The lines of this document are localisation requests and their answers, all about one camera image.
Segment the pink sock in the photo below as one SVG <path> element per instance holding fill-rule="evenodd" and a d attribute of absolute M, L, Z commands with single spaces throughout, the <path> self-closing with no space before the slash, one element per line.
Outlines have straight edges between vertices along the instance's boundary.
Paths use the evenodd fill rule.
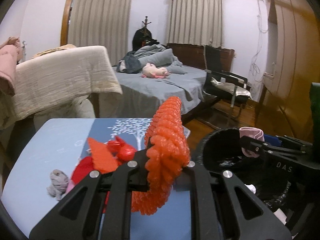
<path fill-rule="evenodd" d="M 256 140 L 265 141 L 264 133 L 261 129 L 255 127 L 240 127 L 239 128 L 240 137 L 247 136 Z M 259 154 L 254 153 L 252 151 L 246 150 L 244 148 L 241 149 L 243 154 L 249 158 L 257 158 Z"/>

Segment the grey sock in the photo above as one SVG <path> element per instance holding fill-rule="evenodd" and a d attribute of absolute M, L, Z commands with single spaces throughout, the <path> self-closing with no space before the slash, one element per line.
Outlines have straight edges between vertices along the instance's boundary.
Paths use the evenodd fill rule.
<path fill-rule="evenodd" d="M 51 197 L 55 198 L 57 201 L 60 201 L 62 199 L 62 195 L 65 194 L 67 190 L 69 179 L 64 172 L 58 169 L 54 169 L 50 173 L 49 178 L 51 183 L 47 187 L 47 192 Z"/>

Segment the orange textured mat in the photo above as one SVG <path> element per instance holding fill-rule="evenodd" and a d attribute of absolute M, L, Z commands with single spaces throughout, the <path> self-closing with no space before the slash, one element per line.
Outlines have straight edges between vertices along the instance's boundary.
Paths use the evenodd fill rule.
<path fill-rule="evenodd" d="M 118 168 L 118 162 L 104 143 L 98 142 L 93 138 L 88 138 L 87 142 L 95 165 L 103 166 L 109 164 Z"/>

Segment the red plastic bag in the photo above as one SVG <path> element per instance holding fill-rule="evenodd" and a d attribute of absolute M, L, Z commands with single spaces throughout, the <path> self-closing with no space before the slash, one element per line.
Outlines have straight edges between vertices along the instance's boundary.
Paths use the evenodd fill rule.
<path fill-rule="evenodd" d="M 135 157 L 135 153 L 137 152 L 133 146 L 117 135 L 114 137 L 114 140 L 107 142 L 107 149 L 114 154 L 120 163 L 132 161 Z"/>

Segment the orange spiky silicone mat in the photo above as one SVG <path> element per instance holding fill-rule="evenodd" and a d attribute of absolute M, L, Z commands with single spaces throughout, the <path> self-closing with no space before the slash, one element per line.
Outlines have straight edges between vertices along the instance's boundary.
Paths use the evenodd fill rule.
<path fill-rule="evenodd" d="M 169 199 L 171 188 L 182 169 L 189 164 L 190 150 L 181 120 L 181 100 L 171 96 L 154 114 L 145 133 L 145 168 L 149 190 L 132 193 L 132 212 L 153 215 Z"/>

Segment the red cloth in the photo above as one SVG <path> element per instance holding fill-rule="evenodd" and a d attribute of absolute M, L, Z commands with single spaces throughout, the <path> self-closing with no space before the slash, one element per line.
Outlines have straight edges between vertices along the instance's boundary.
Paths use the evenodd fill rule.
<path fill-rule="evenodd" d="M 80 163 L 74 169 L 71 180 L 77 185 L 80 181 L 82 181 L 85 176 L 87 176 L 90 172 L 97 170 L 101 174 L 107 174 L 115 171 L 117 166 L 114 165 L 95 165 L 93 162 L 93 158 L 88 156 L 80 161 Z"/>

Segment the black lined trash bin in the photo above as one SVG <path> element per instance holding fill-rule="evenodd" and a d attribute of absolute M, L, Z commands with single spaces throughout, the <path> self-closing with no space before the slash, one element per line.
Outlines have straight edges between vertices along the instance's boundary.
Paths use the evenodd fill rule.
<path fill-rule="evenodd" d="M 198 143 L 193 161 L 208 171 L 232 171 L 244 184 L 254 185 L 256 195 L 273 211 L 289 201 L 292 184 L 267 167 L 263 156 L 253 158 L 243 154 L 237 128 L 209 133 Z"/>

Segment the silver chair cushion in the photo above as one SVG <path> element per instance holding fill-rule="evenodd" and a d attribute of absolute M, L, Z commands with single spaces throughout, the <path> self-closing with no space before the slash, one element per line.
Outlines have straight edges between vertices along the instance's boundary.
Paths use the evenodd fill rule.
<path fill-rule="evenodd" d="M 210 83 L 217 89 L 223 90 L 229 94 L 235 94 L 235 96 L 245 96 L 247 98 L 252 98 L 250 91 L 233 83 L 220 82 L 214 77 L 211 78 Z"/>

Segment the wooden headboard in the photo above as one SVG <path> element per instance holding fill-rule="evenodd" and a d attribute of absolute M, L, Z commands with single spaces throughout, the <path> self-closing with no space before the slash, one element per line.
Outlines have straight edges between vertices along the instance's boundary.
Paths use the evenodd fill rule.
<path fill-rule="evenodd" d="M 167 47 L 186 66 L 215 72 L 231 71 L 234 49 L 176 43 L 168 43 Z"/>

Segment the bed with grey sheet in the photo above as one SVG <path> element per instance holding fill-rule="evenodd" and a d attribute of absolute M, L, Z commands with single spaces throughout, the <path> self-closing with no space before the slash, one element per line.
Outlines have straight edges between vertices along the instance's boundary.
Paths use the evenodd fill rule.
<path fill-rule="evenodd" d="M 206 72 L 182 66 L 184 74 L 170 74 L 165 79 L 150 79 L 141 74 L 116 73 L 123 96 L 114 114 L 116 118 L 151 118 L 171 96 L 182 102 L 181 114 L 187 114 L 203 101 Z"/>

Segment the right beige curtain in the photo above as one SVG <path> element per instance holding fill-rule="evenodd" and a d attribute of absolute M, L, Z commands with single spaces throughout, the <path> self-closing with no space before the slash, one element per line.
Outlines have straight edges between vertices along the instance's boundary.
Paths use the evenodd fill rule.
<path fill-rule="evenodd" d="M 222 46 L 223 0 L 171 0 L 167 42 Z"/>

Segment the beige curtain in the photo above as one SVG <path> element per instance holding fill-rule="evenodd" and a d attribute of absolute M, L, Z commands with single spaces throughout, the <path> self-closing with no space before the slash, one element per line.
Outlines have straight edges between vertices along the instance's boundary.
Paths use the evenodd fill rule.
<path fill-rule="evenodd" d="M 167 42 L 222 46 L 223 0 L 171 0 Z"/>
<path fill-rule="evenodd" d="M 127 52 L 132 0 L 74 0 L 67 41 L 77 47 L 104 46 L 112 65 Z"/>

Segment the dark grey clothes pile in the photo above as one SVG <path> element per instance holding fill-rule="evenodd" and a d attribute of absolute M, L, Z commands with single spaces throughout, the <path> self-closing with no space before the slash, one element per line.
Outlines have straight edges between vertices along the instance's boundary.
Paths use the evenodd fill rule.
<path fill-rule="evenodd" d="M 117 72 L 126 74 L 137 74 L 142 70 L 142 64 L 134 56 L 133 52 L 128 52 L 117 65 Z"/>

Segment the coat stand with black coat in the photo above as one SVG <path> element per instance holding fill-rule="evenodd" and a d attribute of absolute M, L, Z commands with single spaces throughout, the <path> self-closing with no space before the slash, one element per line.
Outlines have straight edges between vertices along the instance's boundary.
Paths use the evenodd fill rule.
<path fill-rule="evenodd" d="M 148 25 L 151 22 L 148 21 L 148 16 L 145 17 L 145 20 L 142 22 L 143 27 L 138 29 L 132 39 L 132 50 L 137 51 L 144 46 L 151 46 L 154 44 L 159 44 L 156 39 L 152 38 L 152 33 L 148 29 Z"/>

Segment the pink jacket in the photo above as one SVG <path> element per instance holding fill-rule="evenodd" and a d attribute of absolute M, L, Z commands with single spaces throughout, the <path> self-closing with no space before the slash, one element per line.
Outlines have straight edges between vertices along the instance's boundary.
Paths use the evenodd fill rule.
<path fill-rule="evenodd" d="M 1 92 L 15 95 L 16 66 L 22 59 L 22 47 L 19 37 L 9 37 L 1 44 L 0 51 Z"/>

